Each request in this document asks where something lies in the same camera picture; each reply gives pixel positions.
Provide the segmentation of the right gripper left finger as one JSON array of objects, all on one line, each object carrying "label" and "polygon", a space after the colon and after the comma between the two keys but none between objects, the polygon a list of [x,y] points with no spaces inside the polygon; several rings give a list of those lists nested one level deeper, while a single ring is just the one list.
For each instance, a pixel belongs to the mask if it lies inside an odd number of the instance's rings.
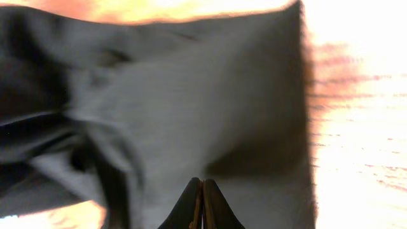
[{"label": "right gripper left finger", "polygon": [[201,229],[202,201],[202,182],[193,177],[158,229]]}]

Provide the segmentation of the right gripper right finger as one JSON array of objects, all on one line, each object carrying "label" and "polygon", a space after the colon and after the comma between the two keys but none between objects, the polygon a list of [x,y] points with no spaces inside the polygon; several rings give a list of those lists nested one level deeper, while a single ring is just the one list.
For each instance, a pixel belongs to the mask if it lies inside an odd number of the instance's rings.
[{"label": "right gripper right finger", "polygon": [[245,229],[213,179],[203,182],[203,228]]}]

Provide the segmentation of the black t-shirt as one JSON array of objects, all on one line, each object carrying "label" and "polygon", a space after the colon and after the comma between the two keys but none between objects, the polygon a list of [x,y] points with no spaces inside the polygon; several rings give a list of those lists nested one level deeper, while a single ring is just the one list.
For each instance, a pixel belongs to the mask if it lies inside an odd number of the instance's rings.
[{"label": "black t-shirt", "polygon": [[313,228],[301,2],[99,24],[1,8],[1,215],[87,200],[158,228],[193,177],[245,228]]}]

